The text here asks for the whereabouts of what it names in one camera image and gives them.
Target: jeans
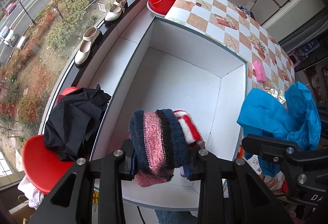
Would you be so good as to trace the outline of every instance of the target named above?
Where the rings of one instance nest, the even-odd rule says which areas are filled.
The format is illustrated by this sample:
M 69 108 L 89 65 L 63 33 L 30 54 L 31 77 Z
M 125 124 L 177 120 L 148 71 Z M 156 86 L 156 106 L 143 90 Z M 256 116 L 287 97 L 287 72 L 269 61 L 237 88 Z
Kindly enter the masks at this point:
M 159 224 L 197 224 L 197 217 L 190 211 L 164 211 L 156 210 Z

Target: folded socks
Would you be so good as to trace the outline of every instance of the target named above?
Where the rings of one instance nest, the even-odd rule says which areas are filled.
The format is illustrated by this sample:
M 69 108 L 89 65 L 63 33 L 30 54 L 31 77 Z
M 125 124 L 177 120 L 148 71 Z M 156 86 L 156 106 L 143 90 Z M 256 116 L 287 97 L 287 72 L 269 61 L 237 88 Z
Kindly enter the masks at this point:
M 174 168 L 189 162 L 187 145 L 202 141 L 190 115 L 182 110 L 137 110 L 129 132 L 138 164 L 134 179 L 142 187 L 170 181 Z

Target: street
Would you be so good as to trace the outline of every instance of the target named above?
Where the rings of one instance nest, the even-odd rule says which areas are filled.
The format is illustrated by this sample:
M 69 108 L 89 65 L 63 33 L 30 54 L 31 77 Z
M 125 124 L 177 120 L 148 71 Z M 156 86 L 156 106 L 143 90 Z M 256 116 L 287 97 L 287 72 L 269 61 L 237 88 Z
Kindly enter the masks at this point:
M 21 0 L 23 6 L 27 10 L 28 14 L 34 19 L 39 12 L 47 5 L 51 0 Z M 21 5 L 16 2 L 17 7 L 11 12 L 11 14 L 4 21 L 3 26 L 11 27 L 18 37 L 26 31 L 31 24 L 31 19 L 27 16 Z M 0 62 L 5 66 L 13 52 L 15 47 L 10 47 L 3 42 L 0 42 Z

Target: white mary jane shoe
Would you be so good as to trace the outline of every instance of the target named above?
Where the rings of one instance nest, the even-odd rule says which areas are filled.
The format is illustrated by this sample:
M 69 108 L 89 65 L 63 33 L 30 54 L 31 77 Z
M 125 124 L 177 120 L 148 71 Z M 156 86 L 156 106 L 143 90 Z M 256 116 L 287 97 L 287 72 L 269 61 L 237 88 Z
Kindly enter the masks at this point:
M 90 27 L 83 35 L 83 39 L 79 44 L 79 50 L 77 51 L 75 58 L 74 58 L 74 64 L 77 67 L 80 67 L 83 65 L 83 63 L 87 60 L 89 57 L 90 51 L 92 46 L 95 44 L 99 44 L 102 39 L 102 34 L 100 30 L 92 26 Z
M 128 2 L 126 0 L 115 0 L 105 17 L 105 22 L 109 23 L 117 20 L 127 8 Z

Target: red and white striped sock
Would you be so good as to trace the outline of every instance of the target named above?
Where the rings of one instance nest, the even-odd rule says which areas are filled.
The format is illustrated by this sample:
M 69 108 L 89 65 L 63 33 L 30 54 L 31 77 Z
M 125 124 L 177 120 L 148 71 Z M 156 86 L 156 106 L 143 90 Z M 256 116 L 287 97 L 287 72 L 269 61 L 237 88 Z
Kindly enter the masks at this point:
M 173 111 L 173 113 L 180 123 L 186 139 L 186 143 L 188 145 L 195 143 L 199 145 L 203 138 L 197 130 L 195 123 L 192 121 L 191 116 L 183 110 L 176 110 Z

